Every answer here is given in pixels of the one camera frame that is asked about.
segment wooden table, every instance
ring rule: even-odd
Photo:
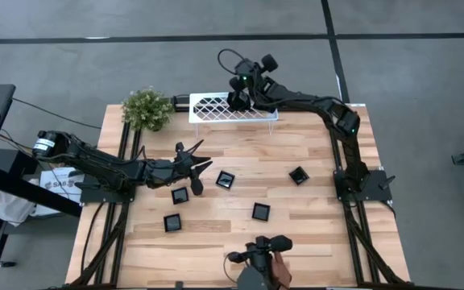
[[[380,160],[367,108],[353,109],[362,120],[358,133],[362,160],[377,168]],[[121,133],[120,106],[108,106],[99,149],[117,155]],[[225,255],[244,251],[244,244],[261,234],[285,234],[292,239],[293,249],[283,253],[293,275],[291,286],[355,285],[343,209],[335,197],[329,132],[318,116],[282,112],[272,136],[264,123],[200,125],[200,138],[205,141],[195,155],[213,157],[213,164],[201,175],[202,196],[191,194],[189,202],[172,203],[171,190],[189,187],[187,180],[171,188],[137,188],[126,227],[119,287],[173,288],[177,280],[187,287],[232,286],[222,268]],[[144,131],[141,144],[148,158],[171,159],[179,141],[187,148],[197,141],[186,113],[175,114],[160,132]],[[296,187],[288,173],[298,166],[310,179]],[[215,185],[221,170],[236,175],[230,191]],[[251,219],[255,202],[271,206],[269,222]],[[378,202],[365,205],[375,248],[398,276],[408,280],[392,212]],[[87,205],[83,209],[66,282],[80,275],[81,253],[96,208]],[[86,264],[100,246],[105,212],[106,205],[97,217]],[[173,213],[180,213],[183,230],[164,233],[163,216]],[[360,244],[359,249],[365,280],[369,280],[366,253]],[[113,249],[108,257],[104,282],[109,280]],[[236,278],[242,265],[227,261],[226,269]]]

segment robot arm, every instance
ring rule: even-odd
[[[346,188],[360,192],[367,182],[370,172],[361,161],[358,145],[360,118],[349,106],[335,97],[318,97],[288,90],[270,77],[262,74],[272,72],[278,64],[271,55],[262,59],[264,67],[248,59],[242,59],[236,65],[235,74],[230,80],[234,89],[229,94],[228,103],[233,110],[249,110],[251,103],[257,110],[269,112],[283,106],[318,114],[325,127],[335,139],[342,142],[346,160]]]
[[[75,135],[50,130],[39,132],[39,139],[32,153],[40,161],[72,166],[94,176],[99,182],[80,184],[81,188],[103,187],[116,193],[126,193],[138,185],[157,189],[190,178],[193,193],[200,195],[203,184],[199,175],[212,163],[209,157],[193,156],[202,142],[203,140],[187,151],[184,151],[182,143],[178,143],[173,162],[165,159],[123,160],[99,151]]]

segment potted plant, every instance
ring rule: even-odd
[[[134,130],[146,128],[154,132],[159,131],[164,124],[169,123],[174,111],[169,99],[152,87],[132,91],[122,102],[123,121],[129,122]]]

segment white basket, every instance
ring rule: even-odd
[[[198,136],[199,123],[220,122],[267,122],[271,135],[271,122],[279,119],[279,112],[264,112],[251,108],[245,112],[233,111],[226,102],[228,93],[191,93],[189,95],[189,122],[196,124]]]

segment gray floor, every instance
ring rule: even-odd
[[[333,0],[330,7],[337,33],[464,32],[464,1]],[[325,31],[320,1],[311,0],[0,0],[0,38]],[[344,40],[339,47],[350,99],[367,103],[383,164],[397,176],[391,188],[412,280],[464,288],[464,166],[450,161],[464,150],[464,39]],[[167,95],[228,90],[230,76],[216,62],[221,48],[255,60],[271,53],[277,80],[338,95],[325,40],[5,44],[0,83],[16,84],[17,98],[98,125],[106,104],[143,86]],[[28,145],[43,129],[92,143],[98,136],[17,103],[5,128]],[[76,228],[70,217],[18,228],[3,258],[19,266],[0,270],[0,289],[61,285]]]

